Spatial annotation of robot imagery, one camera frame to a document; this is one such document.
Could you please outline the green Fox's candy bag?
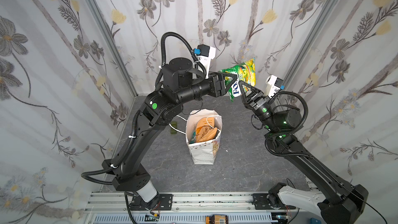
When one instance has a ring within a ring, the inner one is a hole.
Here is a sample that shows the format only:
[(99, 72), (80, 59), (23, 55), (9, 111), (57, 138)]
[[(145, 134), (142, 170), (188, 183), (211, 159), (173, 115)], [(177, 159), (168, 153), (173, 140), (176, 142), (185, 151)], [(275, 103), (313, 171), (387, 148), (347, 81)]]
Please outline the green Fox's candy bag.
[(236, 82), (234, 82), (231, 88), (228, 90), (231, 102), (233, 102), (236, 97), (241, 96), (241, 89), (238, 84), (240, 81), (250, 84), (251, 86), (256, 85), (255, 58), (230, 68), (221, 69), (219, 72), (237, 75)]

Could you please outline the orange snack bag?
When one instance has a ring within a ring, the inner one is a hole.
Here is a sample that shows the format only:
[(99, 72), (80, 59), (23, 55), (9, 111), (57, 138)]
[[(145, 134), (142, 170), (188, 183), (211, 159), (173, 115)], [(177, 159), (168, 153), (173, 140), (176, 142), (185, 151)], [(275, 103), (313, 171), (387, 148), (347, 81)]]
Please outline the orange snack bag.
[(214, 140), (217, 136), (218, 128), (214, 117), (204, 117), (200, 119), (195, 128), (195, 143), (202, 143)]

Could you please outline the white patterned paper bag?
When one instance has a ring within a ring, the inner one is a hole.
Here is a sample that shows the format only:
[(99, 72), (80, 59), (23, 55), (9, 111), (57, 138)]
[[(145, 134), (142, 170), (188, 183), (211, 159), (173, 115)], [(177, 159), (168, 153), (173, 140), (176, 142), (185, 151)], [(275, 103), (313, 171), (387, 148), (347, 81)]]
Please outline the white patterned paper bag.
[[(217, 152), (220, 146), (221, 132), (222, 132), (222, 116), (215, 110), (194, 110), (188, 117), (178, 116), (186, 122), (184, 131), (178, 130), (179, 133), (185, 135), (186, 144), (188, 146), (191, 158), (195, 165), (212, 165), (216, 159)], [(214, 117), (216, 127), (218, 128), (217, 136), (214, 140), (195, 143), (195, 128), (198, 121), (204, 117)]]

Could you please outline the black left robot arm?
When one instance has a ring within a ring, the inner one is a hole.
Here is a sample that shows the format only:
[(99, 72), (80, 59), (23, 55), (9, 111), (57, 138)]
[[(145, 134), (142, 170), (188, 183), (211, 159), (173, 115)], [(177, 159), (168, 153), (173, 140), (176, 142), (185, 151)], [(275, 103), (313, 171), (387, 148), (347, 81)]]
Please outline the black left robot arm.
[[(182, 41), (192, 59), (175, 58), (167, 62), (165, 41), (168, 37)], [(127, 194), (138, 194), (146, 209), (154, 209), (160, 203), (159, 193), (141, 164), (153, 141), (182, 112), (185, 103), (200, 100), (206, 95), (224, 96), (238, 79), (231, 73), (207, 72), (197, 58), (198, 55), (209, 54), (209, 47), (205, 45), (193, 49), (175, 32), (163, 34), (160, 45), (162, 62), (155, 90), (147, 95), (134, 115), (131, 134), (122, 149), (112, 159), (105, 160), (101, 170), (81, 175), (93, 183), (111, 185)]]

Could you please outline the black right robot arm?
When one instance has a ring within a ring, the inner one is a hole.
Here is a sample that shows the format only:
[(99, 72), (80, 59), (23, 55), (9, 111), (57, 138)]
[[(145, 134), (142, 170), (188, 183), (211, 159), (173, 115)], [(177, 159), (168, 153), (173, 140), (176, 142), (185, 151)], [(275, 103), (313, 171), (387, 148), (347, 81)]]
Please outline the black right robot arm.
[(267, 151), (288, 160), (320, 190), (320, 193), (315, 194), (281, 183), (275, 189), (280, 202), (318, 215), (327, 224), (355, 223), (368, 206), (369, 192), (361, 184), (354, 186), (327, 168), (295, 136), (308, 117), (306, 101), (297, 93), (279, 91), (275, 96), (292, 95), (297, 98), (304, 113), (301, 114), (297, 107), (291, 105), (286, 111), (275, 113), (271, 109), (275, 97), (264, 95), (260, 89), (244, 81), (238, 85), (244, 106), (253, 111), (269, 131), (264, 142)]

